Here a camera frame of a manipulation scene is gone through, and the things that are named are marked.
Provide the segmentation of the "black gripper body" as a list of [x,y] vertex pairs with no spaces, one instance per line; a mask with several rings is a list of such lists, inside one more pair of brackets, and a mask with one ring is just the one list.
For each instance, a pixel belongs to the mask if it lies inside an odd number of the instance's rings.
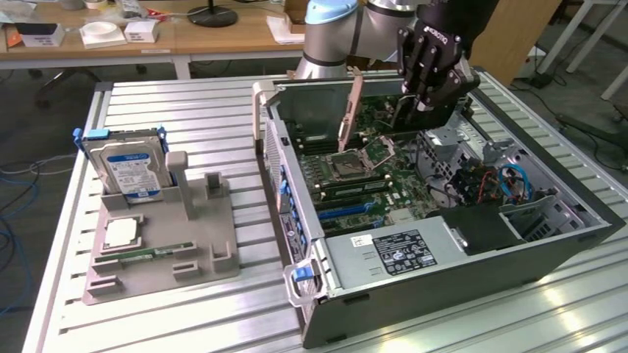
[[416,9],[414,67],[424,72],[468,60],[473,42],[492,17],[489,0],[429,1]]

